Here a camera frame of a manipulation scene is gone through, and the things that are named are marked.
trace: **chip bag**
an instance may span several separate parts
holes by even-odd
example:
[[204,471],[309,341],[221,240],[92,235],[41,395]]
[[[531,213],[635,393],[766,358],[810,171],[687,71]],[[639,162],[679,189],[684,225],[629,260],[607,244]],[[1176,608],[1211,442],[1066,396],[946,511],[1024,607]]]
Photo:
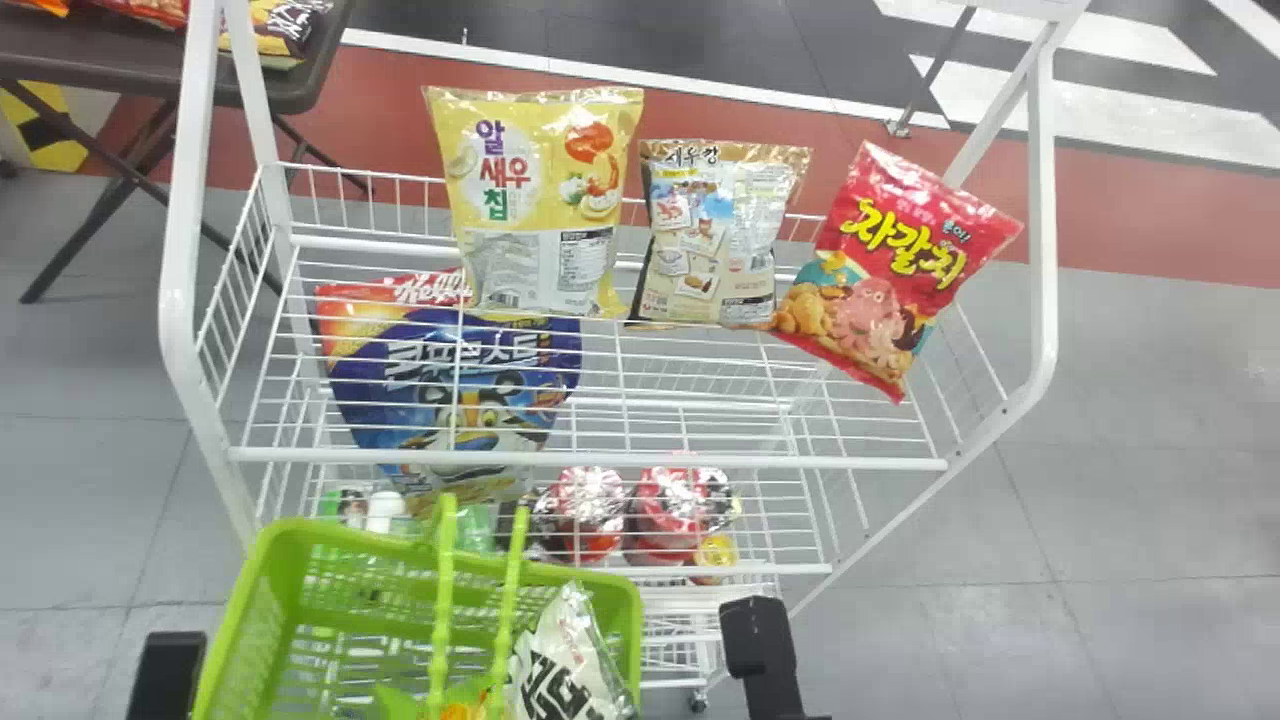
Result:
[[429,87],[475,307],[616,316],[616,229],[644,91]]
[[754,142],[641,141],[653,237],[631,319],[768,322],[773,243],[809,154],[808,147]]
[[863,142],[768,327],[882,389],[904,375],[956,290],[1023,224],[942,178]]
[[47,10],[59,18],[65,18],[67,13],[70,12],[70,5],[68,0],[3,0],[13,5],[20,5],[23,8],[32,8],[37,10]]
[[635,701],[618,671],[582,584],[571,580],[512,648],[509,720],[628,720]]
[[114,13],[148,22],[164,29],[187,27],[191,0],[90,0]]
[[[462,313],[461,270],[325,284],[315,295],[329,384],[360,447],[538,451],[577,387],[579,320]],[[518,496],[512,486],[525,471],[483,457],[381,469],[419,518],[442,491],[463,503]]]
[[[330,0],[250,0],[253,38],[262,67],[287,70],[300,64],[305,59],[302,47],[307,37],[316,23],[323,22],[320,17],[332,9]],[[225,26],[218,37],[218,47],[223,51],[232,49]]]

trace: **green shopping basket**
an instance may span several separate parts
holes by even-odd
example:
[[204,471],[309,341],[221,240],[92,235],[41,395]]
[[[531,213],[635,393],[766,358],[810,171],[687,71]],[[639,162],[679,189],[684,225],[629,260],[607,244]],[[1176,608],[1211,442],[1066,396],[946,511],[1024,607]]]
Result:
[[[579,580],[639,703],[644,609],[625,578],[522,559],[521,509],[507,556],[454,550],[457,498],[443,495],[421,538],[292,518],[265,528],[236,580],[200,675],[195,720],[362,717],[375,685],[443,692],[506,678],[512,629]],[[489,693],[495,707],[502,693]],[[498,717],[490,712],[489,717]]]

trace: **red snack bag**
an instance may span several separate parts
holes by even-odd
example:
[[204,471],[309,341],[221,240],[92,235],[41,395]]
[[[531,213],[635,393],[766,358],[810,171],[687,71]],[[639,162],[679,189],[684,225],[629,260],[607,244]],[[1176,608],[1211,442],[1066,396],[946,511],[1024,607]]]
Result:
[[778,304],[773,334],[893,402],[956,290],[1023,224],[892,152],[863,142],[818,237]]
[[146,20],[165,29],[187,27],[191,0],[91,0],[109,10]]
[[383,278],[381,284],[325,284],[316,296],[320,347],[333,364],[403,320],[412,307],[452,307],[471,297],[471,290],[462,279],[462,268],[451,268]]
[[684,565],[705,536],[741,515],[741,502],[717,468],[648,468],[627,512],[627,562]]
[[23,8],[32,8],[37,10],[49,10],[50,13],[58,15],[59,18],[65,18],[67,13],[70,12],[70,6],[67,0],[4,0],[14,5],[22,5]]
[[543,546],[558,562],[594,565],[622,542],[627,493],[617,470],[573,466],[561,471],[531,511]]

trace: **table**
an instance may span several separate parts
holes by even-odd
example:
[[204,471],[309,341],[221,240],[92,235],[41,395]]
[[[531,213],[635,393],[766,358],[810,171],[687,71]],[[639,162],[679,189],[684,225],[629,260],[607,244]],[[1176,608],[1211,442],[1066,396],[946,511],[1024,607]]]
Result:
[[[296,143],[294,161],[311,155],[326,165],[338,167],[320,149],[310,145],[283,115],[296,115],[315,106],[353,3],[335,0],[333,9],[317,20],[306,44],[307,58],[303,63],[291,70],[264,73],[271,119]],[[81,4],[67,18],[58,18],[0,4],[0,88],[27,104],[52,128],[83,145],[118,173],[99,196],[84,223],[32,281],[20,302],[40,300],[134,190],[142,190],[168,205],[168,192],[147,176],[173,150],[182,50],[182,33],[165,32],[102,8]],[[19,79],[157,97],[163,102],[116,154],[36,97],[18,83]],[[232,61],[220,58],[214,102],[239,106],[239,97]],[[347,179],[369,192],[362,179],[349,176]],[[207,223],[201,224],[201,232],[223,250],[230,247],[227,236]],[[279,292],[276,278],[269,275],[268,286]]]

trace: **metal pole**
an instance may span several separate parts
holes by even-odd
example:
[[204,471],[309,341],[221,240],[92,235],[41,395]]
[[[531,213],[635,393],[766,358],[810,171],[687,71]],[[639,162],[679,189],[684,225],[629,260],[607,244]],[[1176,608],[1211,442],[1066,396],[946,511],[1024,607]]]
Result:
[[924,73],[924,86],[915,91],[911,101],[902,108],[902,115],[896,120],[884,120],[884,127],[888,128],[888,133],[893,137],[911,137],[911,128],[908,123],[911,122],[911,115],[915,114],[915,108],[924,101],[925,96],[929,94],[929,86],[937,79],[938,73],[942,72],[942,64],[951,58],[955,53],[956,42],[960,41],[960,36],[964,35],[964,29],[969,27],[969,20],[973,19],[973,14],[978,9],[973,5],[965,5],[964,12],[960,13],[960,19],[956,20],[954,28],[947,35],[946,42],[942,44],[942,50],[938,56],[933,59],[933,64],[929,65],[929,70]]

